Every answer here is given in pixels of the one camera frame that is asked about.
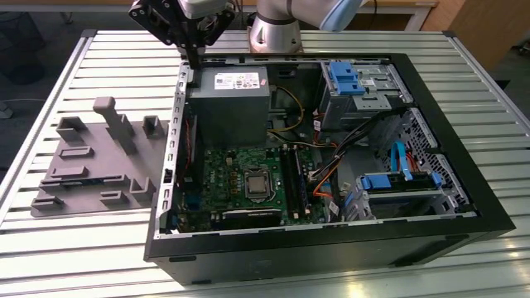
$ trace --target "motherboard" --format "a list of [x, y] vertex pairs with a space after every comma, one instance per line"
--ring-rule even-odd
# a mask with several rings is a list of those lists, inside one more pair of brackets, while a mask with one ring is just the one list
[[305, 184], [314, 167], [305, 146], [207, 150], [201, 192], [184, 194], [188, 211], [179, 216], [180, 227], [208, 232], [227, 224], [249, 228], [324, 222], [322, 200]]

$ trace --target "yellow wire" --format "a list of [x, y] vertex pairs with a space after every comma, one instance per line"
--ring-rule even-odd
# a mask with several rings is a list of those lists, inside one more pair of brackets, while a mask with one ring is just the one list
[[301, 107], [301, 103], [300, 100], [297, 99], [297, 97], [295, 97], [295, 95], [291, 93], [289, 90], [284, 89], [283, 87], [277, 86], [276, 89], [281, 89], [295, 100], [297, 107], [300, 108], [300, 118], [297, 119], [297, 122], [295, 125], [285, 127], [283, 129], [269, 129], [269, 132], [285, 132], [291, 129], [293, 129], [296, 126], [299, 126], [299, 124], [301, 123], [301, 121], [304, 120], [304, 108]]

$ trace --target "sticker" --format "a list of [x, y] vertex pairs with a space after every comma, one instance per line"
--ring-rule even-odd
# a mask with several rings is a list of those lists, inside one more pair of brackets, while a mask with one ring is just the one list
[[215, 90], [259, 89], [257, 73], [217, 73]]
[[367, 85], [375, 86], [375, 82], [372, 79], [360, 79], [360, 83], [363, 86], [367, 86]]
[[336, 204], [331, 201], [330, 202], [330, 210], [335, 215], [339, 215], [339, 206], [336, 206]]
[[312, 126], [315, 127], [315, 130], [319, 132], [320, 131], [320, 121], [314, 121]]

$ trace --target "blue drive bay latch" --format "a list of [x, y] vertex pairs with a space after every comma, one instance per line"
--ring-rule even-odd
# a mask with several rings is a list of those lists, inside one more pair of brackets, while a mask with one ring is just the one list
[[364, 87], [359, 82], [359, 73], [350, 62], [330, 62], [330, 77], [336, 84], [339, 95], [363, 95]]

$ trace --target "barcode sticker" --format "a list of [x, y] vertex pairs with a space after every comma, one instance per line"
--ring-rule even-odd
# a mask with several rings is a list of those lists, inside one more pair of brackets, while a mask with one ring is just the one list
[[315, 127], [315, 130], [319, 132], [320, 131], [320, 121], [314, 121], [312, 126]]
[[217, 73], [215, 75], [215, 90], [259, 89], [257, 73]]
[[330, 210], [335, 215], [339, 215], [339, 206], [336, 206], [336, 204], [331, 201], [330, 202]]

